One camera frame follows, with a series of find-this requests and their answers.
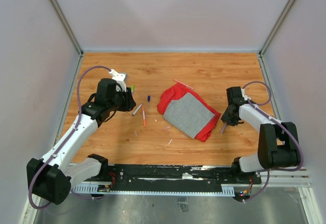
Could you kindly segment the purple pen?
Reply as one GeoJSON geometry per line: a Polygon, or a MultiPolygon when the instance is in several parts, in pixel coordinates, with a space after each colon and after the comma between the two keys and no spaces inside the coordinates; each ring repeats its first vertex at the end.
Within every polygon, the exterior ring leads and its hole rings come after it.
{"type": "Polygon", "coordinates": [[[221,134],[223,134],[225,132],[226,127],[227,127],[227,122],[224,123],[224,125],[221,129],[221,134]]]}

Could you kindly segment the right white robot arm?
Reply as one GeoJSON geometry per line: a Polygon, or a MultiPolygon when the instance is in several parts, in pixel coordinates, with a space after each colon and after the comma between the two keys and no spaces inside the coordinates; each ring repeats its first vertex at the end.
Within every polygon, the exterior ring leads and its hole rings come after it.
{"type": "Polygon", "coordinates": [[[224,126],[248,123],[259,134],[257,153],[237,157],[231,165],[231,178],[243,183],[249,175],[269,170],[295,172],[302,168],[304,156],[293,122],[282,122],[264,112],[241,87],[226,89],[228,106],[221,120],[224,126]]]}

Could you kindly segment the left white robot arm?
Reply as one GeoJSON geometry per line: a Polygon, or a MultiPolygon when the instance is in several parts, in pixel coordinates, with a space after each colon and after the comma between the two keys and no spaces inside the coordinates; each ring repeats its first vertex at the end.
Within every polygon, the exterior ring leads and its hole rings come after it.
{"type": "Polygon", "coordinates": [[[33,195],[41,197],[49,204],[61,204],[71,189],[81,182],[95,178],[103,181],[109,176],[108,159],[97,154],[89,155],[83,162],[70,166],[84,142],[103,123],[110,120],[117,111],[132,111],[136,106],[131,88],[126,85],[126,78],[103,78],[97,85],[96,93],[80,106],[75,121],[59,140],[41,159],[32,158],[26,166],[29,202],[33,195]]]}

